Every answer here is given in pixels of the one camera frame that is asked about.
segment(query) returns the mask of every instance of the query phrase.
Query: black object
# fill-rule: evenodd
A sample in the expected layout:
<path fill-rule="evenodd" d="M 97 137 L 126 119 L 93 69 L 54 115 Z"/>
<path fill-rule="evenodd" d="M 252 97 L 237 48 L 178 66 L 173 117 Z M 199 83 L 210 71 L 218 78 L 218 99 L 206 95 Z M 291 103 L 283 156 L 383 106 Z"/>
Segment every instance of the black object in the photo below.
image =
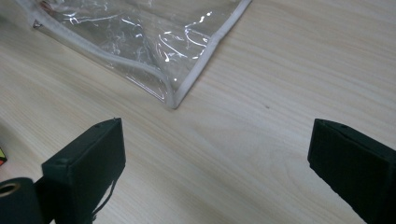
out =
<path fill-rule="evenodd" d="M 121 119 L 98 123 L 45 161 L 43 177 L 35 184 L 28 178 L 0 183 L 0 223 L 92 223 L 124 167 Z M 110 194 L 97 207 L 109 187 Z M 25 196 L 11 200 L 18 194 Z M 25 206 L 35 202 L 35 209 Z"/>
<path fill-rule="evenodd" d="M 344 124 L 316 119 L 308 161 L 367 223 L 396 223 L 396 151 Z"/>

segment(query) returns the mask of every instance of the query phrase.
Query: table surface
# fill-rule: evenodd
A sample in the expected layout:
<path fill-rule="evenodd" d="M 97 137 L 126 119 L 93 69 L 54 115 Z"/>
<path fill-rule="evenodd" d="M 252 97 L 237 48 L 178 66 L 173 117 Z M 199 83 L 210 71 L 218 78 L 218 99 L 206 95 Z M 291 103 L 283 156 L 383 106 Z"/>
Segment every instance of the table surface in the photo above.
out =
<path fill-rule="evenodd" d="M 95 223 L 363 223 L 309 168 L 314 119 L 396 148 L 396 1 L 255 0 L 177 110 L 0 5 L 0 181 L 93 124 L 127 163 Z"/>

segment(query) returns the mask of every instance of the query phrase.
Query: transparent pvc pouch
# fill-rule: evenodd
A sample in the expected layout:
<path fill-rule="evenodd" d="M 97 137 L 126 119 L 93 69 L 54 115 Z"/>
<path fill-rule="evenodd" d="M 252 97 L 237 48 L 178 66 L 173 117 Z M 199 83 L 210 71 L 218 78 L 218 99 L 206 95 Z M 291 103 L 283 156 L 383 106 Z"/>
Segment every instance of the transparent pvc pouch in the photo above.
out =
<path fill-rule="evenodd" d="M 251 0 L 17 0 L 43 33 L 177 108 Z"/>

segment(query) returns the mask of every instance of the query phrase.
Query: clear plastic bag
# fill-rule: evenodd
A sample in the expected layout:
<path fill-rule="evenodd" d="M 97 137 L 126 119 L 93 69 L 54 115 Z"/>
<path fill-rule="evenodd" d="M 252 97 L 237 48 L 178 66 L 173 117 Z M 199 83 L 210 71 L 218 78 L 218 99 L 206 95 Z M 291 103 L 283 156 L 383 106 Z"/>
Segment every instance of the clear plastic bag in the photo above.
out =
<path fill-rule="evenodd" d="M 177 108 L 251 0 L 17 0 L 29 22 Z"/>

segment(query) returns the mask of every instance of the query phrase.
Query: wooden table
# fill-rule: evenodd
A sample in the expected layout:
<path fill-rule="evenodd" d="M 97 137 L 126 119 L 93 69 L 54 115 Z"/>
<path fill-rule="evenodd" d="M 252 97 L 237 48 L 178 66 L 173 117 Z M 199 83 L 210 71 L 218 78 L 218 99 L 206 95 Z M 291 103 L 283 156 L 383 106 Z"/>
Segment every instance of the wooden table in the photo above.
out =
<path fill-rule="evenodd" d="M 396 148 L 396 2 L 254 0 L 177 110 L 0 5 L 0 181 L 120 117 L 95 223 L 363 223 L 309 168 L 315 118 Z"/>

